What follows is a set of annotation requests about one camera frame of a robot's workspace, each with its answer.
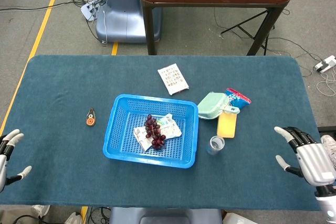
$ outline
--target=red grapes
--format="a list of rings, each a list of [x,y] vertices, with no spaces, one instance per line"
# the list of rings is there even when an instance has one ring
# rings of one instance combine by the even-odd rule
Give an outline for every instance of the red grapes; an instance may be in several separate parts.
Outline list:
[[[166,136],[161,135],[160,126],[156,122],[156,119],[149,114],[144,125],[146,126],[147,132],[146,138],[153,137],[152,147],[155,150],[160,150],[164,145],[164,140],[166,139]]]

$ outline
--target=table leg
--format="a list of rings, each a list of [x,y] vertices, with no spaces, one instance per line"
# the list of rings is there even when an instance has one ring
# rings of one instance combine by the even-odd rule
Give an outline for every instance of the table leg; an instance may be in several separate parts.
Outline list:
[[[143,20],[145,23],[148,55],[156,55],[155,40],[154,40],[153,9],[151,7],[143,6],[142,12],[143,12]]]
[[[268,36],[269,32],[271,31],[272,27],[274,26],[275,22],[277,21],[283,9],[284,7],[269,9],[269,12],[267,13],[264,21],[262,22],[259,30],[257,31],[254,42],[247,53],[248,56],[256,55],[256,53],[264,43],[266,37]]]

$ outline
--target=blue tablecloth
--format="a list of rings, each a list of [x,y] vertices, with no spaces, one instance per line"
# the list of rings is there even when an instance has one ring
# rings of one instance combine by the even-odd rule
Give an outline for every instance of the blue tablecloth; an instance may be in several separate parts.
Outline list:
[[[238,115],[236,137],[210,156],[217,120],[200,120],[189,169],[107,159],[104,134],[116,96],[171,98],[157,70],[177,63],[190,86],[172,96],[198,104],[234,88],[252,100]],[[97,123],[85,124],[90,107]],[[297,164],[274,126],[319,134],[298,64],[287,57],[37,56],[28,64],[5,133],[25,138],[8,163],[25,180],[5,188],[1,204],[317,210],[314,188],[285,173],[275,155]]]

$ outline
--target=clear plastic cup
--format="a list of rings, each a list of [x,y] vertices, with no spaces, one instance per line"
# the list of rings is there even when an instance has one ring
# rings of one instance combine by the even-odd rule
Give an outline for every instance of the clear plastic cup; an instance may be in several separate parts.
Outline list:
[[[224,138],[220,136],[213,136],[208,143],[206,151],[211,155],[216,155],[224,148],[224,145],[225,145]]]

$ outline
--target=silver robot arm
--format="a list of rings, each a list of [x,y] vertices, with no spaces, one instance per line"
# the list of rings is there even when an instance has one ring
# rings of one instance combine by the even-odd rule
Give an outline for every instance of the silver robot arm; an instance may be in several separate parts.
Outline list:
[[[285,171],[305,178],[310,185],[316,187],[315,198],[327,222],[336,223],[336,188],[332,186],[336,171],[324,147],[298,128],[275,127],[274,130],[291,146],[300,168],[287,164],[280,155],[276,156],[277,162]]]
[[[21,141],[23,137],[24,135],[20,133],[18,129],[13,130],[8,135],[0,137],[0,192],[4,190],[5,186],[25,178],[32,169],[31,166],[27,166],[21,173],[7,178],[7,163],[16,144]]]

